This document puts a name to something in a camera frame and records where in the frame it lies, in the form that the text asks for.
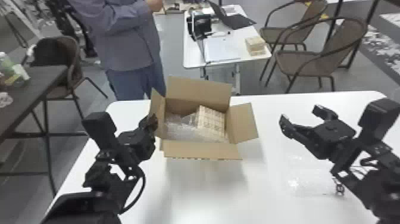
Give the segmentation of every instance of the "plastic wrap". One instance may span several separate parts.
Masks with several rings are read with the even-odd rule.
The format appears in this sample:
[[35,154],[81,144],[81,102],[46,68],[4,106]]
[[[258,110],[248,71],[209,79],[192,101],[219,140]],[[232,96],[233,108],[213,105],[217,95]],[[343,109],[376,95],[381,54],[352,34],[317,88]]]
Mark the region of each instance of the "plastic wrap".
[[13,99],[6,92],[0,92],[0,108],[6,107],[13,103]]
[[196,113],[181,117],[177,114],[165,115],[167,138],[170,140],[190,142],[228,142],[227,139],[213,139],[204,135],[204,131],[196,126]]
[[285,187],[297,197],[323,197],[335,195],[336,184],[330,173],[332,164],[317,160],[306,148],[285,150]]

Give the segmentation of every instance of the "gray floor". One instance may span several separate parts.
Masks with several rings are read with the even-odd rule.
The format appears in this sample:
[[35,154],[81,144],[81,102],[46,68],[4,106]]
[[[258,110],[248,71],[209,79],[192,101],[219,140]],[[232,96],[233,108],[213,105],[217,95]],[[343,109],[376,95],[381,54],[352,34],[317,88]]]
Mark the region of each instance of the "gray floor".
[[[257,28],[264,23],[267,12],[282,4],[279,0],[231,0],[230,4],[241,4],[250,18],[254,19]],[[299,4],[290,7],[276,14],[271,23],[275,26],[284,26],[299,20],[305,6]],[[183,16],[181,14],[156,15],[157,28],[160,31],[162,51],[161,57],[164,64],[165,76],[182,76],[198,79],[199,70],[185,70],[182,66],[183,59]],[[321,50],[325,40],[327,25],[317,26],[307,40],[309,49],[313,51]],[[46,31],[51,35],[57,35],[57,31],[51,27]],[[10,55],[16,61],[20,60],[24,50],[17,48]],[[261,94],[281,94],[288,85],[287,79],[278,70],[275,72],[268,88],[260,85],[258,78],[265,61],[243,63],[241,65],[242,95],[261,95]],[[232,82],[229,78],[231,68],[210,69],[211,80],[219,82]],[[85,67],[85,75],[91,77],[109,96],[112,96],[108,87],[104,72],[96,67]],[[392,81],[386,74],[380,71],[371,61],[362,54],[358,54],[354,66],[350,70],[338,70],[335,73],[336,86],[338,91],[359,91],[376,90],[391,96],[399,86]],[[319,89],[316,79],[299,79],[293,87],[293,92],[324,92],[329,91],[329,83],[324,83],[324,88]],[[102,111],[115,99],[104,99],[99,92],[84,83],[78,90],[80,103],[85,114],[93,111]],[[52,102],[51,111],[51,130],[67,131],[79,130],[80,120],[77,116],[74,104],[69,102]],[[21,130],[32,130],[32,118],[28,118],[20,127]],[[52,144],[52,157],[54,159],[54,173],[57,187],[60,187],[65,176],[79,155],[86,138],[54,138]],[[5,163],[4,169],[14,170],[41,170],[44,169],[44,159],[42,155],[41,140],[29,140],[16,144],[7,141],[0,146],[0,151],[15,146],[15,150]],[[47,178],[9,178],[0,179],[0,223],[39,223],[47,206],[52,200]]]

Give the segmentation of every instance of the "notebook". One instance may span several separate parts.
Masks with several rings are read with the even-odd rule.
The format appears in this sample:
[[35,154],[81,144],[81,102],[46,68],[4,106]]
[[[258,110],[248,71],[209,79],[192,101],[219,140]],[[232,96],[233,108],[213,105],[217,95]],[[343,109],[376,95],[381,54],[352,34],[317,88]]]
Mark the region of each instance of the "notebook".
[[239,53],[227,37],[209,37],[203,41],[204,60],[206,63],[231,61],[240,59]]

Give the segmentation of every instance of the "dark table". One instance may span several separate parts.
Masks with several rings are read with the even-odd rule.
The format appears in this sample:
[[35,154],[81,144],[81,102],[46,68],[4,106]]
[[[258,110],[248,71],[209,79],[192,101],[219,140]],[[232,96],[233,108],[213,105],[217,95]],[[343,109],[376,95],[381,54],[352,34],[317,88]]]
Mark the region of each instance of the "dark table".
[[67,66],[27,68],[26,71],[31,77],[29,82],[22,88],[7,91],[14,101],[9,106],[0,108],[0,143],[7,138],[44,138],[48,165],[47,172],[0,173],[0,176],[47,175],[54,195],[56,189],[51,169],[47,114],[45,114],[44,127],[39,123],[38,118],[34,116],[40,129],[39,133],[15,133],[15,129],[41,102],[43,102],[43,106],[46,106],[46,96],[66,77],[66,69]]

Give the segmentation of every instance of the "jeans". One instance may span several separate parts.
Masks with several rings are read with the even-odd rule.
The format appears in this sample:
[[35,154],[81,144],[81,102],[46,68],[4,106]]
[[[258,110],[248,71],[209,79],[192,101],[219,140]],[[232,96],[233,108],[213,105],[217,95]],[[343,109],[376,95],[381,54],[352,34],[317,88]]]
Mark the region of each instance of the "jeans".
[[165,80],[160,58],[148,67],[131,71],[108,69],[105,74],[118,101],[143,99],[144,94],[150,99],[152,88],[165,96]]

